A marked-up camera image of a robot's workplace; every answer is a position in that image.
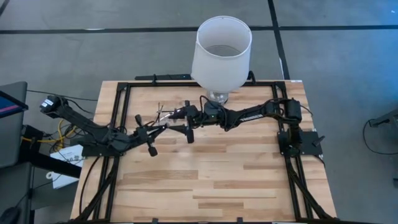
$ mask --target wooden tabletop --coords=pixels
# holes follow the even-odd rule
[[[96,123],[109,123],[117,83],[103,82]],[[308,106],[302,82],[286,81],[286,87],[289,98]],[[154,120],[159,103],[163,110],[173,110],[190,100],[199,108],[199,96],[205,93],[200,87],[134,87],[126,128],[129,133],[134,131],[136,114],[145,122]],[[241,110],[271,98],[271,88],[267,86],[241,87],[229,94],[225,107]],[[313,129],[310,114],[305,110],[302,114],[300,127]],[[284,158],[279,154],[276,137],[278,130],[277,121],[272,118],[243,123],[228,132],[219,126],[207,126],[194,130],[193,144],[187,144],[184,135],[166,130],[155,140],[158,156],[151,157],[144,145],[121,158],[111,221],[150,222],[159,218],[160,222],[233,222],[237,217],[245,221],[293,221]],[[323,164],[313,156],[302,156],[302,160],[309,191],[327,213],[335,216]],[[93,161],[94,158],[88,159],[82,168],[71,218],[78,216],[81,188]],[[98,189],[101,166],[102,159],[88,179],[83,208]],[[302,195],[299,193],[298,197],[304,217]],[[100,217],[104,217],[107,193],[103,198]]]

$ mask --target concrete floor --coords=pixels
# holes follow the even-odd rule
[[[274,0],[280,26],[398,24],[398,2],[387,0]],[[267,1],[10,0],[0,30],[199,26],[217,15],[250,26],[271,26]],[[363,124],[398,106],[398,30],[281,31],[291,79],[303,80],[320,135],[338,216],[396,223],[398,156],[369,152]],[[251,70],[282,79],[273,31],[253,32]],[[31,90],[97,98],[103,80],[153,73],[190,73],[194,32],[0,35],[0,83],[27,81]],[[46,132],[57,121],[40,114],[45,95],[29,93],[25,124]],[[95,102],[82,101],[87,110]],[[398,151],[388,126],[368,129],[375,150]],[[42,188],[36,223],[68,220],[75,185]],[[51,195],[44,202],[40,195]]]

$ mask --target white lampshade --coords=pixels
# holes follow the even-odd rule
[[[252,34],[231,16],[217,16],[198,29],[191,76],[215,93],[237,90],[249,73]]]

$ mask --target lamp base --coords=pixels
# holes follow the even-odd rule
[[[223,105],[228,100],[228,93],[216,93],[213,91],[207,91],[207,97],[209,98],[209,100],[215,101]]]

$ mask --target lamp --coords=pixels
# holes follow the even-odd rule
[[[231,16],[216,16],[198,29],[191,76],[208,98],[221,104],[244,84],[249,73],[252,34],[248,25]]]

